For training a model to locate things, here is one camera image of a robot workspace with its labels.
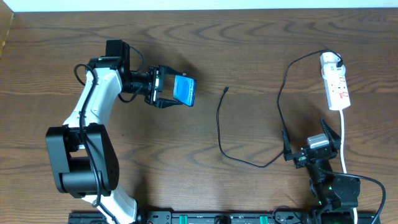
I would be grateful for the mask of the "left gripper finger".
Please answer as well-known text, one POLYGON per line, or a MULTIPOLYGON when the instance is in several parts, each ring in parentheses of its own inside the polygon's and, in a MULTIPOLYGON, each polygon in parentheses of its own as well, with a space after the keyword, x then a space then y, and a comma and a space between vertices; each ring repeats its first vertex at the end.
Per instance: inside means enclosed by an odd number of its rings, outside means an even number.
POLYGON ((178 72, 175 69, 171 68, 170 66, 164 65, 163 66, 163 79, 166 80, 167 76, 181 76, 181 77, 186 77, 187 74, 183 72, 178 72))
POLYGON ((155 101, 155 106, 159 109, 164 109, 164 108, 168 108, 171 106, 177 106, 177 105, 182 105, 182 103, 180 101, 170 100, 170 99, 165 99, 165 98, 158 98, 155 101))

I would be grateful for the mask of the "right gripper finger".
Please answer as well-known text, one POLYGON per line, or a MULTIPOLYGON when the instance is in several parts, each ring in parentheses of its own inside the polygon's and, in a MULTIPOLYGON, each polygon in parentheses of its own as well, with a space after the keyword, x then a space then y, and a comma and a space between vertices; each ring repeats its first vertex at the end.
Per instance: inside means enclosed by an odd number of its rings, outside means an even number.
POLYGON ((283 142, 284 142, 284 148, 283 148, 284 159, 285 159, 285 161, 290 161, 293 159, 293 155, 292 155, 292 150, 290 147, 289 138, 284 129, 282 130, 282 138, 283 138, 283 142))
POLYGON ((341 148, 341 137, 329 127, 326 121, 321 118, 320 123, 323 129, 324 134, 328 138, 330 144, 333 146, 333 149, 340 149, 341 148))

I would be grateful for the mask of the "blue Galaxy smartphone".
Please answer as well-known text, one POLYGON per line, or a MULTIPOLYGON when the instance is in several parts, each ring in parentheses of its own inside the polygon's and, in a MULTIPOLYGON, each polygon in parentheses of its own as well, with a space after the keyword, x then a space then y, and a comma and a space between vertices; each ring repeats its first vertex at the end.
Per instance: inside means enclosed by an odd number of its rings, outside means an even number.
POLYGON ((189 107, 195 102, 197 81, 194 78, 175 76, 173 98, 189 107))

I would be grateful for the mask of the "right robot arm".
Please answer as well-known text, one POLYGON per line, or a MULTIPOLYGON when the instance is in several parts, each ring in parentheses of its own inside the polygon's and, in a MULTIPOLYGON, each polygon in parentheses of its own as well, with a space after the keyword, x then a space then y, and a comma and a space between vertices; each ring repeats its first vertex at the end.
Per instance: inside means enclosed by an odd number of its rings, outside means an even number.
POLYGON ((321 120, 323 133, 309 137, 307 145, 292 152, 286 131, 282 131, 283 155, 293 161, 296 168, 306 168, 310 177, 310 190, 319 206, 305 215, 305 223, 343 223, 353 221, 353 209, 358 206, 360 180, 355 177, 333 175, 330 160, 338 155, 341 137, 321 120))

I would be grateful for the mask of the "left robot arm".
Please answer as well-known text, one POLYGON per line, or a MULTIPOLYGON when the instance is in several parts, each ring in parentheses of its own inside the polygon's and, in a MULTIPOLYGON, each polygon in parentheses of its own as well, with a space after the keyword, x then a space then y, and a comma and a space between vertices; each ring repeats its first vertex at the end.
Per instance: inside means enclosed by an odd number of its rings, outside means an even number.
POLYGON ((119 184, 119 162, 106 130, 114 102, 130 93, 160 109, 179 105, 159 94, 166 75, 186 77, 166 65, 145 73, 131 70, 131 50, 123 40, 107 40, 103 56, 76 65, 86 73, 78 103, 61 126, 45 135, 58 191, 90 203, 107 223, 147 223, 145 211, 119 184))

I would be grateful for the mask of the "white USB charger plug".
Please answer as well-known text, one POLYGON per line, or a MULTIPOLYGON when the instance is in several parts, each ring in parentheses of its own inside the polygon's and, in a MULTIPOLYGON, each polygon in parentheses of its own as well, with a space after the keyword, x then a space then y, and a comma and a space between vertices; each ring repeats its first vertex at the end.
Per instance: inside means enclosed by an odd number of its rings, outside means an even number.
POLYGON ((320 63, 321 67, 323 67, 326 64, 334 64, 337 68, 340 68, 343 66, 343 59, 341 56, 335 52, 323 52, 320 56, 320 63))

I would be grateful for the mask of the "white power strip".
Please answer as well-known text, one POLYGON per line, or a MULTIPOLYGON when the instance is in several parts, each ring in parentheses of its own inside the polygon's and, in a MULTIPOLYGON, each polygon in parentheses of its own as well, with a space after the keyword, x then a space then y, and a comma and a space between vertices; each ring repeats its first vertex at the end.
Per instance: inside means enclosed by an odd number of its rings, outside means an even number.
POLYGON ((332 111, 340 111, 351 106, 345 74, 344 65, 339 68, 334 65, 324 65, 322 68, 328 107, 332 111))

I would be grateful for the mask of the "cardboard panel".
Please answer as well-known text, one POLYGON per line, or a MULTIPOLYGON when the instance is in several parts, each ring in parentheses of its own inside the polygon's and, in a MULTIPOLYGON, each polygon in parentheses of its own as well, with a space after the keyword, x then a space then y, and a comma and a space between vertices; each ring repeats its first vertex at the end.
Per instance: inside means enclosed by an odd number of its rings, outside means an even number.
POLYGON ((6 44, 7 37, 9 35, 9 31, 11 28, 12 20, 14 17, 14 12, 6 5, 6 3, 1 0, 1 7, 0 7, 0 29, 1 29, 1 48, 0 54, 4 50, 4 46, 6 44))

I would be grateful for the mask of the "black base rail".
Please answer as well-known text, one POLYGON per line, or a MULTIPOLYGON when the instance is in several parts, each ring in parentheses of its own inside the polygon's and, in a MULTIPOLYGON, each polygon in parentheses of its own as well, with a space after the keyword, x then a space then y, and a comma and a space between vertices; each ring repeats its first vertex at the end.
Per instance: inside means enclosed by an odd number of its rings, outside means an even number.
MULTIPOLYGON (((294 224, 294 223, 353 223, 350 212, 322 213, 319 219, 308 213, 287 210, 274 213, 176 213, 167 211, 147 212, 146 223, 150 224, 294 224)), ((372 213, 358 213, 358 223, 371 223, 374 219, 372 213)), ((102 213, 70 213, 68 224, 82 223, 113 223, 102 213)))

